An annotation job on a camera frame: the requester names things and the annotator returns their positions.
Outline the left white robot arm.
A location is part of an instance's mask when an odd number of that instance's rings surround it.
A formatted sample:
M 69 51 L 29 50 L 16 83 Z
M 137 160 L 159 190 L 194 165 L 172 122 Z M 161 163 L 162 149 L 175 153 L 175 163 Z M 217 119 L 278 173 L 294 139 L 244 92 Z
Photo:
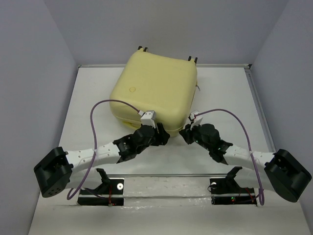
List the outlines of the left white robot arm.
M 53 148 L 34 167 L 34 173 L 43 198 L 55 196 L 67 188 L 80 184 L 74 175 L 91 172 L 92 167 L 118 164 L 134 159 L 149 146 L 166 145 L 170 138 L 162 123 L 156 127 L 141 125 L 134 133 L 93 149 L 64 151 Z

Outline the yellow suitcase with black lining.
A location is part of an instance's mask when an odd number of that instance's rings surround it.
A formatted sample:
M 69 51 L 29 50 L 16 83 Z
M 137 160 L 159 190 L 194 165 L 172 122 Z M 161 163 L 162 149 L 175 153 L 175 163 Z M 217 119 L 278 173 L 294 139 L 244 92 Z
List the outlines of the yellow suitcase with black lining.
M 183 129 L 197 88 L 197 58 L 175 59 L 152 54 L 139 46 L 127 61 L 111 94 L 112 114 L 137 129 L 135 108 L 153 110 L 171 137 Z

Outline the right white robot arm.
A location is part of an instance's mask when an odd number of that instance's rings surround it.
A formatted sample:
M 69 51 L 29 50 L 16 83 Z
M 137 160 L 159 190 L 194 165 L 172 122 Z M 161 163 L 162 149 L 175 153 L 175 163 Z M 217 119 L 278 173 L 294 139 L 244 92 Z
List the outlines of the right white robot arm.
M 311 174 L 290 152 L 284 149 L 274 153 L 246 150 L 222 140 L 212 124 L 188 124 L 179 134 L 187 144 L 195 142 L 206 149 L 214 161 L 236 167 L 225 180 L 225 186 L 231 192 L 243 188 L 244 183 L 251 187 L 252 179 L 243 178 L 247 169 L 252 170 L 256 183 L 261 183 L 265 190 L 272 190 L 293 203 L 312 180 Z

